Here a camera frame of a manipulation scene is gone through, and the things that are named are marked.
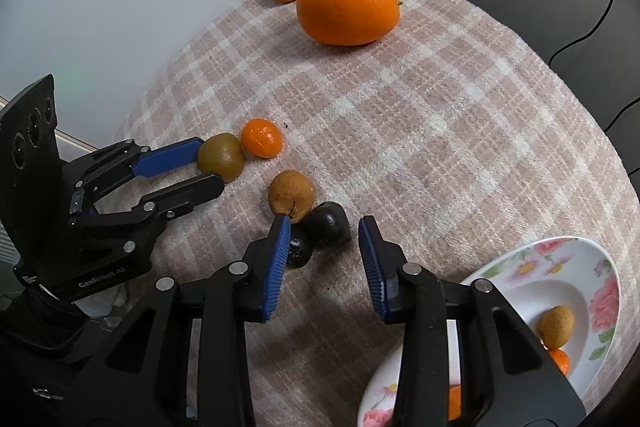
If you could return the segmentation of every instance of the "floral plate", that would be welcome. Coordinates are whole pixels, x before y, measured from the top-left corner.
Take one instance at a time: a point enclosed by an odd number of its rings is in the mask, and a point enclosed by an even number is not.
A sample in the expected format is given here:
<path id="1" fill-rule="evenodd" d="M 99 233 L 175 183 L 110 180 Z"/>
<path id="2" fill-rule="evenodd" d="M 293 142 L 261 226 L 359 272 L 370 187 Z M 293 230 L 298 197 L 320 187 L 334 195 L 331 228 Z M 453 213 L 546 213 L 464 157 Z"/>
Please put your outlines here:
<path id="1" fill-rule="evenodd" d="M 510 251 L 467 277 L 492 281 L 534 331 L 540 315 L 564 304 L 575 314 L 575 330 L 562 347 L 571 361 L 567 378 L 582 396 L 609 350 L 620 305 L 614 264 L 598 244 L 581 237 L 553 237 Z M 460 383 L 458 334 L 447 321 L 449 378 Z M 398 391 L 402 342 L 371 378 L 358 411 L 358 427 L 383 427 L 391 419 Z"/>

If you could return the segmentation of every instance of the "pink flower pattern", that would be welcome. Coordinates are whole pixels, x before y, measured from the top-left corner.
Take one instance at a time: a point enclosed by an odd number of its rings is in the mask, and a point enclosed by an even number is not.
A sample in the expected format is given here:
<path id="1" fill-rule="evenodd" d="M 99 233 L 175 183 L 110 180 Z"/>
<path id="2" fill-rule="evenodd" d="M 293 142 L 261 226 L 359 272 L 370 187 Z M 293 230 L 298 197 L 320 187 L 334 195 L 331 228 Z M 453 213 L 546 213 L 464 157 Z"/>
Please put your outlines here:
<path id="1" fill-rule="evenodd" d="M 562 267 L 571 261 L 571 255 L 564 254 L 558 257 L 558 259 L 554 259 L 551 261 L 551 266 L 546 270 L 545 275 L 555 275 L 558 273 Z"/>
<path id="2" fill-rule="evenodd" d="M 611 263 L 608 259 L 603 259 L 602 261 L 598 261 L 596 267 L 593 269 L 593 272 L 598 276 L 602 276 L 611 271 Z"/>
<path id="3" fill-rule="evenodd" d="M 393 409 L 370 409 L 364 413 L 362 427 L 387 427 L 391 425 Z"/>
<path id="4" fill-rule="evenodd" d="M 526 259 L 522 261 L 516 269 L 511 274 L 511 280 L 521 280 L 526 279 L 530 275 L 536 272 L 538 267 L 540 266 L 540 261 L 538 259 Z"/>
<path id="5" fill-rule="evenodd" d="M 609 275 L 602 288 L 596 291 L 589 312 L 591 316 L 591 330 L 608 330 L 616 325 L 618 308 L 620 307 L 620 293 L 615 274 Z"/>
<path id="6" fill-rule="evenodd" d="M 571 241 L 570 237 L 563 237 L 562 239 L 553 239 L 551 241 L 543 241 L 537 245 L 533 245 L 533 249 L 540 255 L 548 255 L 555 252 L 558 248 L 562 247 L 564 243 Z"/>
<path id="7" fill-rule="evenodd" d="M 372 407 L 372 409 L 378 407 L 387 398 L 395 398 L 396 394 L 398 394 L 398 384 L 392 383 L 390 385 L 383 385 L 380 387 L 380 394 L 382 395 L 382 398 Z"/>

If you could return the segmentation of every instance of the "checkered cloth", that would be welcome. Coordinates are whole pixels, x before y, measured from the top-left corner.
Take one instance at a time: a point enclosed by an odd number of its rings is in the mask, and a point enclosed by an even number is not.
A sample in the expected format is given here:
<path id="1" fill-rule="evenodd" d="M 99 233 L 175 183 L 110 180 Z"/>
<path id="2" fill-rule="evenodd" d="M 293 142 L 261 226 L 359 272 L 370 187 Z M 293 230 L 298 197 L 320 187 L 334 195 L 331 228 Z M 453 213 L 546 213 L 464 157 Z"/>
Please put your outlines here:
<path id="1" fill-rule="evenodd" d="M 170 223 L 153 273 L 134 286 L 207 277 L 238 259 L 268 231 L 266 189 L 284 169 L 308 174 L 318 202 L 344 206 L 354 235 L 358 218 L 373 214 L 386 239 L 444 279 L 535 239 L 589 237 L 612 255 L 622 283 L 619 331 L 583 397 L 591 410 L 640 340 L 640 214 L 622 163 L 510 29 L 465 0 L 402 1 L 388 36 L 332 48 L 303 33 L 295 4 L 245 0 L 158 74 L 118 139 L 157 148 L 238 135 L 262 117 L 281 127 L 286 147 Z M 195 173 L 132 182 L 118 204 Z M 364 388 L 401 331 L 374 314 L 356 242 L 287 271 L 274 318 L 247 327 L 257 424 L 355 425 Z"/>

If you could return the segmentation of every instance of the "blue gripper pad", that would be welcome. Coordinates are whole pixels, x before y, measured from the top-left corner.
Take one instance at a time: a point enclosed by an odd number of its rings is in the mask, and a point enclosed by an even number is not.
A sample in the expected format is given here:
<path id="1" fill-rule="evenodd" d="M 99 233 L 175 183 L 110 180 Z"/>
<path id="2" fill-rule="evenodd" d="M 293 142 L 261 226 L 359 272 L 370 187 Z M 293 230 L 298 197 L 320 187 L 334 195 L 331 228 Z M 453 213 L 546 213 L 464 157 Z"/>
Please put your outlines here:
<path id="1" fill-rule="evenodd" d="M 131 166 L 131 171 L 136 176 L 151 178 L 183 167 L 196 161 L 198 149 L 203 143 L 201 138 L 195 137 L 143 153 Z"/>

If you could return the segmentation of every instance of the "large orange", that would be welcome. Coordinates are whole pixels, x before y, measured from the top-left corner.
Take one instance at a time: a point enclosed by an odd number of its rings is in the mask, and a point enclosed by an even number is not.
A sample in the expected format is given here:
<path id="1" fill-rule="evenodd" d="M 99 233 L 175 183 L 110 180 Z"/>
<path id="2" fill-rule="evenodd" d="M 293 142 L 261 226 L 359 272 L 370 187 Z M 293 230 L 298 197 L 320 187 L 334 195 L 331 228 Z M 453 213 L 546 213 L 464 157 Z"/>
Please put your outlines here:
<path id="1" fill-rule="evenodd" d="M 313 39 L 359 46 L 384 37 L 398 24 L 400 0 L 297 0 L 298 20 Z"/>

